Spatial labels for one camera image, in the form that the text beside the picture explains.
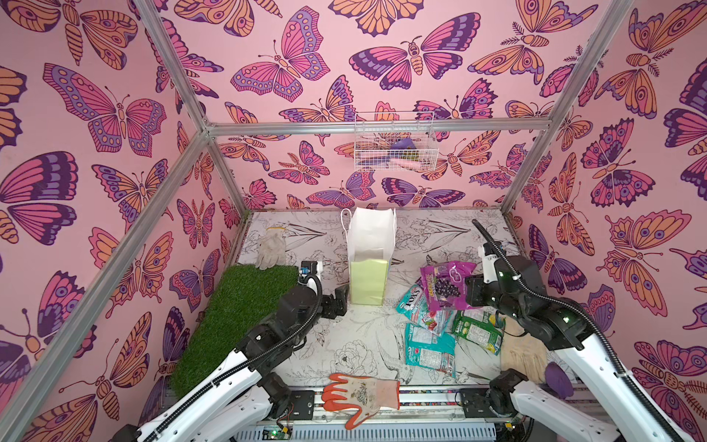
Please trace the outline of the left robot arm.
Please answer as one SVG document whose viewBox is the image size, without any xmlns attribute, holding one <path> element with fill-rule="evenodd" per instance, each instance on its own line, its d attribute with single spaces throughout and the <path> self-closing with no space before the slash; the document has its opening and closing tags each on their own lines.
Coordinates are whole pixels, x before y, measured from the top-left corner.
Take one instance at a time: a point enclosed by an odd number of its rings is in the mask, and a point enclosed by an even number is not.
<svg viewBox="0 0 707 442">
<path fill-rule="evenodd" d="M 248 331 L 211 374 L 154 419 L 125 425 L 114 440 L 227 441 L 259 421 L 287 414 L 292 390 L 275 368 L 305 346 L 318 320 L 334 320 L 348 310 L 348 285 L 324 294 L 321 271 L 320 262 L 303 261 L 296 284 L 274 313 Z"/>
</svg>

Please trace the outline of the teal Fox's candy bag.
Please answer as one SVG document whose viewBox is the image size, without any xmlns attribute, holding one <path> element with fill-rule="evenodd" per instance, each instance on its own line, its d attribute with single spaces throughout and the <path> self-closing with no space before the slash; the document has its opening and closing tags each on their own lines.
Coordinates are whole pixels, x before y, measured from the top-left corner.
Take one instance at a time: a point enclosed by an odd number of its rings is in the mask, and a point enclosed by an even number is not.
<svg viewBox="0 0 707 442">
<path fill-rule="evenodd" d="M 455 315 L 455 311 L 431 311 L 425 291 L 418 284 L 412 285 L 402 296 L 396 311 L 413 325 L 427 329 L 435 335 L 446 333 Z"/>
</svg>

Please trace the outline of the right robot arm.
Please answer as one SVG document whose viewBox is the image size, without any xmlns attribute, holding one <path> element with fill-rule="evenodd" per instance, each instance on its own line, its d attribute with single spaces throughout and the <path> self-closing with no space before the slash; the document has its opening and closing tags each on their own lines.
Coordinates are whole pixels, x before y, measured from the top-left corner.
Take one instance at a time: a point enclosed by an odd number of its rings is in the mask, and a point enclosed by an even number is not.
<svg viewBox="0 0 707 442">
<path fill-rule="evenodd" d="M 694 437 L 663 411 L 622 364 L 608 338 L 580 305 L 548 295 L 534 261 L 507 255 L 483 225 L 483 273 L 466 280 L 467 302 L 492 307 L 517 321 L 556 353 L 589 388 L 609 415 L 606 424 L 550 396 L 515 369 L 493 379 L 493 408 L 510 410 L 552 429 L 568 441 L 692 441 Z"/>
</svg>

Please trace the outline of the purple grape candy bag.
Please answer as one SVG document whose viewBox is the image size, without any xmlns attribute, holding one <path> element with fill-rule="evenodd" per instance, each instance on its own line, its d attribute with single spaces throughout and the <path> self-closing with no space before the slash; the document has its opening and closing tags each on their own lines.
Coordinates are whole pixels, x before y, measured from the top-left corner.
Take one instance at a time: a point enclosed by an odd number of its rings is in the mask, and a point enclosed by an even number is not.
<svg viewBox="0 0 707 442">
<path fill-rule="evenodd" d="M 451 261 L 420 269 L 421 287 L 432 312 L 470 309 L 466 279 L 473 276 L 475 263 Z"/>
</svg>

